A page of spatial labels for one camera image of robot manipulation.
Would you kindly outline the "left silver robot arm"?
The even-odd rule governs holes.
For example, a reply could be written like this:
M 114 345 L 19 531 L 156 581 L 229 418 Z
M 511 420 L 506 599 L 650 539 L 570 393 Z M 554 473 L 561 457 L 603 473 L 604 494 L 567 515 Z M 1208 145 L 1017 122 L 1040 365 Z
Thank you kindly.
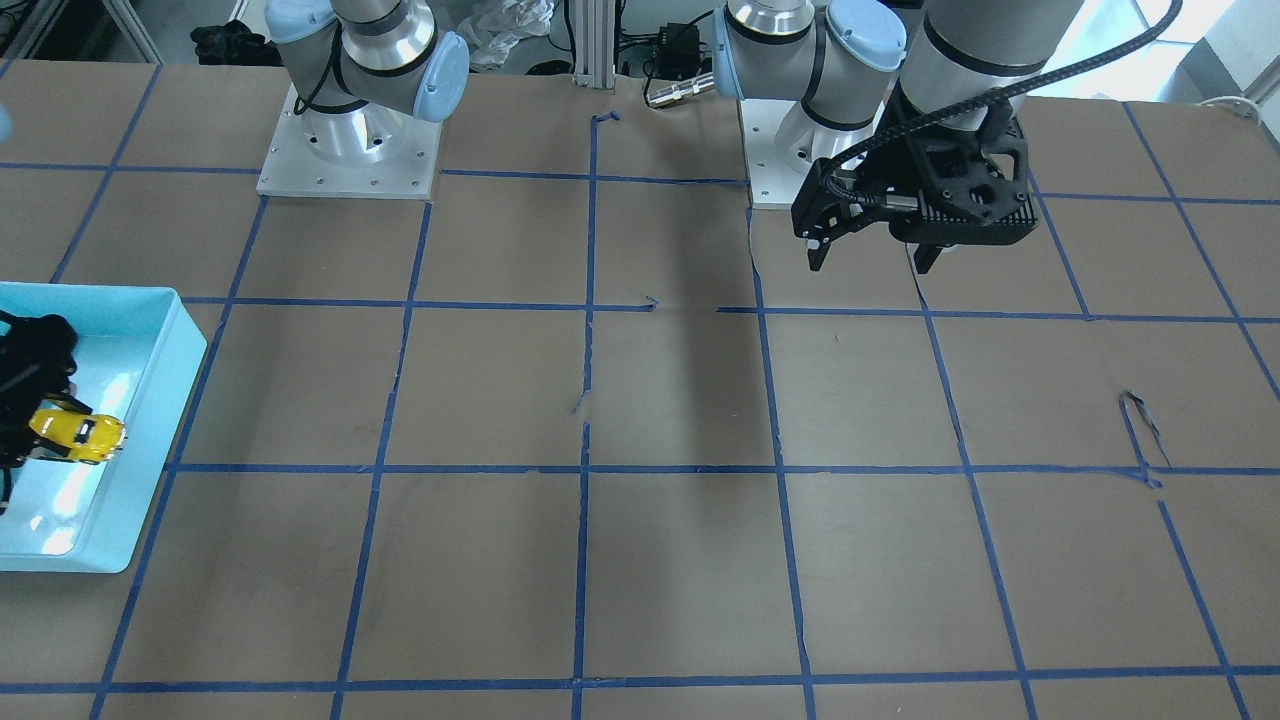
M 927 273 L 947 249 L 1011 246 L 1038 225 L 1018 82 L 1041 77 L 1079 1 L 727 1 L 713 77 L 737 100 L 792 104 L 778 140 L 813 272 L 886 224 Z

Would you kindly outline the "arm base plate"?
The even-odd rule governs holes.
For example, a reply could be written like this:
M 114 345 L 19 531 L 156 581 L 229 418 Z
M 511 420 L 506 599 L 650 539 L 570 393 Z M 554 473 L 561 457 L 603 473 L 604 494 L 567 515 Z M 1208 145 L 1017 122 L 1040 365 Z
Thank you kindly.
M 739 102 L 742 146 L 756 210 L 791 208 L 810 165 L 832 158 L 876 132 L 883 109 L 867 126 L 841 131 L 813 120 L 799 101 L 745 99 Z
M 378 105 L 343 115 L 293 113 L 288 88 L 256 183 L 262 196 L 428 201 L 442 124 Z

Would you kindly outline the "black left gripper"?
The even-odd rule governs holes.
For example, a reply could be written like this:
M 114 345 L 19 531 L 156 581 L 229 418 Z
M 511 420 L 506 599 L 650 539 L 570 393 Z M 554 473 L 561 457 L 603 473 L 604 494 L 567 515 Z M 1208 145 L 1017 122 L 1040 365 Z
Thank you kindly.
M 1012 106 L 978 115 L 975 129 L 938 122 L 891 136 L 922 118 L 909 104 L 891 104 L 878 133 L 815 160 L 791 206 L 809 269 L 823 268 L 835 241 L 877 223 L 916 245 L 918 275 L 928 274 L 946 247 L 1009 246 L 1036 229 L 1029 149 Z

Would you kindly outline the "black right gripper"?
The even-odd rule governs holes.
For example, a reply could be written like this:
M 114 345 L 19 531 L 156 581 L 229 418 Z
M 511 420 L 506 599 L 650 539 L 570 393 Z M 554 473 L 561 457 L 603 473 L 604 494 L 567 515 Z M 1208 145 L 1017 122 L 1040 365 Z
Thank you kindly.
M 19 316 L 1 313 L 8 331 L 1 338 L 1 465 L 4 471 L 26 462 L 33 448 L 46 448 L 56 457 L 69 457 L 74 434 L 47 439 L 29 428 L 41 402 L 78 413 L 79 401 L 70 393 L 70 377 L 79 336 L 59 314 Z

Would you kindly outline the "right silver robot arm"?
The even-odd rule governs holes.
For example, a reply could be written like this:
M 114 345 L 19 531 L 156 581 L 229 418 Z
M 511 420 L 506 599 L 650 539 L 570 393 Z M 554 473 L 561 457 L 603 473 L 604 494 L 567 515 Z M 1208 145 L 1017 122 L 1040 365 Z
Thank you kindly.
M 371 179 L 440 120 L 466 46 L 422 1 L 273 1 L 283 69 L 20 61 L 3 78 L 3 279 L 168 287 L 219 319 L 177 462 L 371 471 L 399 457 L 422 319 L 420 202 L 266 199 L 250 163 L 294 83 L 297 140 Z

